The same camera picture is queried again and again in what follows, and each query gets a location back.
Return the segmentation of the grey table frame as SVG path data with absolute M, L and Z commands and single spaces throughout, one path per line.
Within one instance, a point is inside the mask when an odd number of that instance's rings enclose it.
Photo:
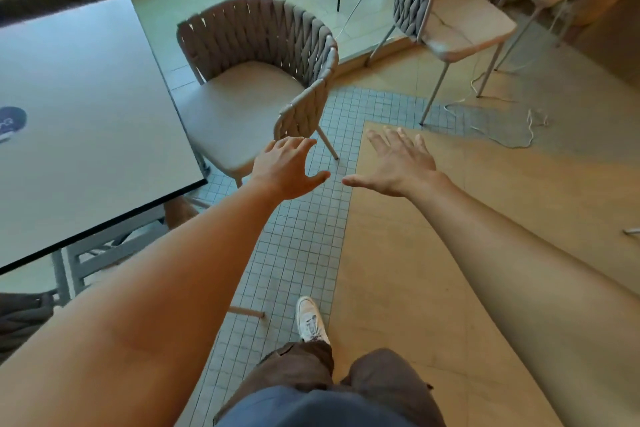
M 52 253 L 58 304 L 88 287 L 87 279 L 117 266 L 168 233 L 163 206 L 142 212 Z

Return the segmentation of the dark grey bag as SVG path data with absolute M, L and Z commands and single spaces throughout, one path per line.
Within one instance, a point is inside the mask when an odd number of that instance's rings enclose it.
M 0 293 L 0 365 L 54 314 L 55 293 Z

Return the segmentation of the brown trousers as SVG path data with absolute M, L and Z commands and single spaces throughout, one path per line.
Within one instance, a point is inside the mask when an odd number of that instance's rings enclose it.
M 358 358 L 340 381 L 334 382 L 332 347 L 324 342 L 289 342 L 262 359 L 214 417 L 219 420 L 245 397 L 270 387 L 302 392 L 355 393 L 404 417 L 416 427 L 446 427 L 431 393 L 412 366 L 392 350 L 381 348 Z

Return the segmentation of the person's left hand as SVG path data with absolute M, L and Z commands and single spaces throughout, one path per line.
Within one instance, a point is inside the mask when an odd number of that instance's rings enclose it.
M 308 194 L 300 193 L 300 184 L 303 174 L 315 175 L 307 173 L 306 165 L 316 144 L 315 139 L 304 137 L 271 141 L 254 160 L 247 193 L 273 205 Z

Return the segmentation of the person's right hand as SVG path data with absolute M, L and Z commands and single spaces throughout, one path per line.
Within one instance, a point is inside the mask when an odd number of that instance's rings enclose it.
M 365 135 L 376 154 L 376 165 L 372 173 L 383 180 L 383 190 L 373 190 L 390 197 L 409 198 L 424 182 L 436 175 L 436 162 L 430 153 L 426 156 L 414 148 L 414 138 L 410 138 L 402 129 L 402 150 L 392 151 L 384 130 L 369 129 Z

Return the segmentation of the person's right forearm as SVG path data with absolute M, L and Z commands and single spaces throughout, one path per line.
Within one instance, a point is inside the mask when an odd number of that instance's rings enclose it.
M 440 172 L 406 196 L 565 427 L 640 427 L 640 296 Z

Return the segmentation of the white sneaker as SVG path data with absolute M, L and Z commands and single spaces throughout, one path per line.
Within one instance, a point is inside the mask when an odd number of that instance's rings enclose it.
M 331 344 L 321 311 L 309 296 L 302 296 L 296 303 L 296 324 L 302 342 Z

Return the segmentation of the blue shirt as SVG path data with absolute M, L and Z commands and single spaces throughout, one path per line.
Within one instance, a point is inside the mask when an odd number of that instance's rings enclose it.
M 276 386 L 231 407 L 214 427 L 416 427 L 404 417 L 350 392 L 302 392 Z

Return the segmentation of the person's left forearm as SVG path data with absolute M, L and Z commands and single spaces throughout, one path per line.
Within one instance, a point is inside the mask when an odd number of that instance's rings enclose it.
M 293 195 L 252 178 L 55 314 L 0 367 L 0 427 L 173 427 Z

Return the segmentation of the dark round coaster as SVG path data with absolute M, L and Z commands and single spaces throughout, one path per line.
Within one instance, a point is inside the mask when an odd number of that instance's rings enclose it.
M 20 107 L 0 107 L 0 144 L 22 131 L 28 121 L 26 111 Z

